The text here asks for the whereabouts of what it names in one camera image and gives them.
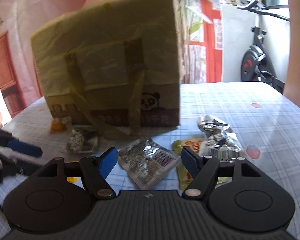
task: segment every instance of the metal screw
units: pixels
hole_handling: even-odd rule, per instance
[[[103,189],[98,191],[98,195],[100,197],[110,197],[110,196],[113,195],[113,191],[108,189],[108,188],[103,188]]]
[[[196,188],[187,189],[185,193],[189,197],[197,197],[201,195],[201,191]]]

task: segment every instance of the silver foil packet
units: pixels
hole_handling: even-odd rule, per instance
[[[118,153],[118,162],[142,190],[149,190],[173,169],[181,157],[155,143],[139,139]]]
[[[201,117],[197,123],[206,136],[200,145],[200,156],[211,155],[222,162],[234,162],[235,158],[244,156],[242,145],[229,124],[213,115]]]
[[[72,129],[72,136],[66,144],[66,151],[70,153],[91,152],[98,144],[95,131]]]

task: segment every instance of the checkered tablecloth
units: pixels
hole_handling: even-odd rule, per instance
[[[229,123],[242,146],[252,151],[254,156],[259,156],[250,160],[293,196],[296,211],[288,231],[300,240],[300,108],[261,82],[182,85],[181,125],[178,128],[143,128],[142,136],[151,136],[160,145],[171,149],[175,140],[201,137],[196,120],[206,114],[213,114]],[[40,146],[42,158],[35,159],[4,148],[0,151],[7,156],[14,155],[42,164],[56,156],[67,161],[82,157],[60,152],[70,134],[50,135],[50,121],[50,112],[44,98],[41,98],[5,127],[20,140]],[[101,138],[97,154],[111,146],[120,149],[126,144]],[[0,185],[0,202],[24,179],[21,175],[6,178]],[[117,193],[120,189],[137,188],[118,164],[107,182]],[[153,189],[179,189],[176,170]],[[9,230],[0,214],[0,238]]]

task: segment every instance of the black gripper base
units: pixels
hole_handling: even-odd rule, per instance
[[[31,235],[13,230],[3,240],[293,240],[287,232],[250,234],[223,226],[202,202],[170,191],[122,190],[117,198],[98,201],[79,224],[62,232]]]

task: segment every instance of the bike handlebar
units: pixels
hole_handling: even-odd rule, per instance
[[[260,9],[258,7],[255,7],[255,5],[258,3],[258,0],[252,0],[250,3],[248,3],[247,5],[237,5],[237,8],[240,10],[245,10],[245,11],[249,11],[249,12],[254,12],[256,14],[259,15],[270,15],[285,21],[290,21],[290,18],[278,15],[278,14],[274,14],[274,13],[270,13],[267,12],[266,10]]]
[[[254,7],[257,3],[258,3],[258,0],[252,0],[247,5],[237,5],[237,8],[240,9],[240,10],[249,10],[252,7]]]

